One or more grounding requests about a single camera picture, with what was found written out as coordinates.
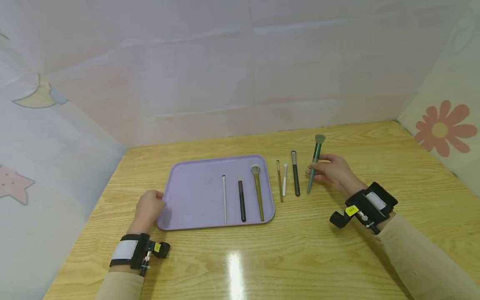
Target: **forearm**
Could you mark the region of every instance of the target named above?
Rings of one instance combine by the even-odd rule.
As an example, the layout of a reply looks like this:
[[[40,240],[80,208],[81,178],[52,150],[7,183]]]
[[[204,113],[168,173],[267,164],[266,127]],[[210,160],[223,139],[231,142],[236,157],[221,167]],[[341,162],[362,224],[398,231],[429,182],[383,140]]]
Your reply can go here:
[[[150,226],[133,222],[126,234],[148,233]],[[140,270],[130,269],[129,265],[114,265],[108,270],[96,300],[138,300],[142,292],[144,278]]]
[[[402,216],[381,225],[376,238],[415,300],[480,299],[467,273]]]

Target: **black wrist strap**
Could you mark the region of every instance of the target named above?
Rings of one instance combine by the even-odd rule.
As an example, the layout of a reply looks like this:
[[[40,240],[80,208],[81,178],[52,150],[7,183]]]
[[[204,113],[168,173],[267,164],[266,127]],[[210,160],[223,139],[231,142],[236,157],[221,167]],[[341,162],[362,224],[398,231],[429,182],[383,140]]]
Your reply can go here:
[[[142,268],[142,262],[148,252],[155,257],[166,258],[170,251],[170,245],[165,242],[154,242],[148,234],[127,234],[118,243],[110,267],[114,265],[130,265],[130,269]]]
[[[390,218],[390,213],[397,203],[398,201],[380,184],[374,182],[366,190],[354,194],[345,201],[347,205],[345,213],[342,215],[334,212],[330,217],[330,223],[343,228],[355,216],[365,227],[378,234],[380,231],[376,229],[376,225]]]

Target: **wooden table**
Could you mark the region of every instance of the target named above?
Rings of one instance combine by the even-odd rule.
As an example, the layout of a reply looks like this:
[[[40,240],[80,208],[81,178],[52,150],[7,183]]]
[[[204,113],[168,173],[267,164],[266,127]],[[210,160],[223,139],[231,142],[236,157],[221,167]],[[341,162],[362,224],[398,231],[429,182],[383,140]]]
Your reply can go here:
[[[315,184],[307,195],[308,180],[300,176],[297,198],[289,166],[288,194],[280,203],[276,160],[290,164],[295,149],[302,175],[318,133],[326,135],[323,153],[343,156],[365,183],[383,185],[398,199],[396,211],[480,283],[480,201],[405,129],[384,121],[129,149],[45,299],[93,299],[138,197],[164,189],[175,163],[246,154],[267,161],[273,220],[232,228],[155,228],[152,239],[172,249],[168,259],[152,261],[142,299],[407,299],[366,230],[354,224],[339,230],[328,222],[342,207],[338,193]]]

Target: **yellow sticker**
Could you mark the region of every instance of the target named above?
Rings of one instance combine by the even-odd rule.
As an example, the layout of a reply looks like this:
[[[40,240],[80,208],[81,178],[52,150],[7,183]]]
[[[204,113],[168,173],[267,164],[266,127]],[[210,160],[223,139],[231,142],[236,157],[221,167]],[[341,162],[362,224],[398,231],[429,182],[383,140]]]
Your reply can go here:
[[[359,212],[359,209],[352,205],[352,206],[349,206],[345,209],[345,212],[347,213],[348,216],[353,216],[354,214],[356,214],[357,212]]]

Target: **star decal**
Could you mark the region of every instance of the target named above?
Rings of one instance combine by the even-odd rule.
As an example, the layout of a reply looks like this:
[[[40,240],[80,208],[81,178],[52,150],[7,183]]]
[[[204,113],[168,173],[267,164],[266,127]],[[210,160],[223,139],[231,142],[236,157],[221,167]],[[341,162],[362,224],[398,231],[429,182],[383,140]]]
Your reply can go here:
[[[27,205],[26,189],[35,181],[18,174],[15,170],[0,165],[0,198],[10,196],[23,205]]]

